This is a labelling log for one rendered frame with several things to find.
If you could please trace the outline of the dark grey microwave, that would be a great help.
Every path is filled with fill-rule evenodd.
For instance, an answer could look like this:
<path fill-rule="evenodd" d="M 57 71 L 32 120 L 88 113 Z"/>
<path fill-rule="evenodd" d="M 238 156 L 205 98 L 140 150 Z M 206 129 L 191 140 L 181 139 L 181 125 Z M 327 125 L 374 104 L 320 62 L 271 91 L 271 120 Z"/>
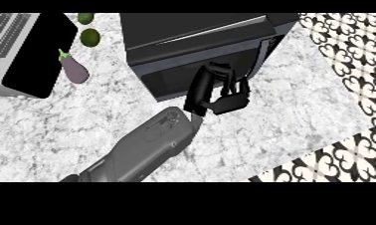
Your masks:
<path fill-rule="evenodd" d="M 284 38 L 295 13 L 123 13 L 128 66 L 261 38 Z"/>

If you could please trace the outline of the green lime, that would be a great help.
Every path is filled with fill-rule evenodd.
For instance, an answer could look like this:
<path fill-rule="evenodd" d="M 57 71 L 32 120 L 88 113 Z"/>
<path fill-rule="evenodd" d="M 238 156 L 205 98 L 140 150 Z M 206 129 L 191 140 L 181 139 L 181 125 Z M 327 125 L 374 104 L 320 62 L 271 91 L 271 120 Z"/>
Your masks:
<path fill-rule="evenodd" d="M 95 29 L 90 28 L 81 32 L 81 43 L 87 47 L 95 47 L 100 43 L 100 33 Z"/>
<path fill-rule="evenodd" d="M 78 22 L 82 25 L 88 25 L 94 20 L 94 14 L 93 13 L 79 13 L 78 14 Z"/>

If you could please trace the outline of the purple eggplant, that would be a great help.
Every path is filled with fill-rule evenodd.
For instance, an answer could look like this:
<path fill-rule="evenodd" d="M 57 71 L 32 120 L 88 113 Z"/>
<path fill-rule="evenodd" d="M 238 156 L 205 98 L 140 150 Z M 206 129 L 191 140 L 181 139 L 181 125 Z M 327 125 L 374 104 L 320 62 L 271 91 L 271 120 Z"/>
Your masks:
<path fill-rule="evenodd" d="M 73 84 L 81 84 L 90 77 L 87 68 L 76 62 L 70 54 L 63 51 L 59 51 L 59 62 L 69 81 Z"/>

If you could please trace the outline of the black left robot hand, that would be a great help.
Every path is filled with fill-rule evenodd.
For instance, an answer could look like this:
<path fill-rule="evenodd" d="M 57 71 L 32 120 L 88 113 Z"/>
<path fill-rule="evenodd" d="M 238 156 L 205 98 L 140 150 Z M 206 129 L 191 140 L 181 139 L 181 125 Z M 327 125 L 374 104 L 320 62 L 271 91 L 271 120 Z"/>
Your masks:
<path fill-rule="evenodd" d="M 210 92 L 213 81 L 222 81 L 219 98 L 210 102 Z M 246 107 L 249 102 L 247 78 L 234 79 L 234 69 L 228 64 L 209 62 L 203 65 L 193 77 L 184 104 L 184 110 L 199 116 L 205 116 L 206 111 L 215 115 L 230 113 Z"/>

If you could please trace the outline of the pale grey appliance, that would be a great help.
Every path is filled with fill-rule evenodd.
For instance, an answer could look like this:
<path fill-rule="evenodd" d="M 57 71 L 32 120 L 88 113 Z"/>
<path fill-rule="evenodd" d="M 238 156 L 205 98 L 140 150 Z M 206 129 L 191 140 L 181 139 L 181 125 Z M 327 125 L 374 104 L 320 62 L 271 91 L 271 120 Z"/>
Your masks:
<path fill-rule="evenodd" d="M 38 17 L 38 13 L 0 13 L 0 97 L 25 96 L 1 82 Z"/>

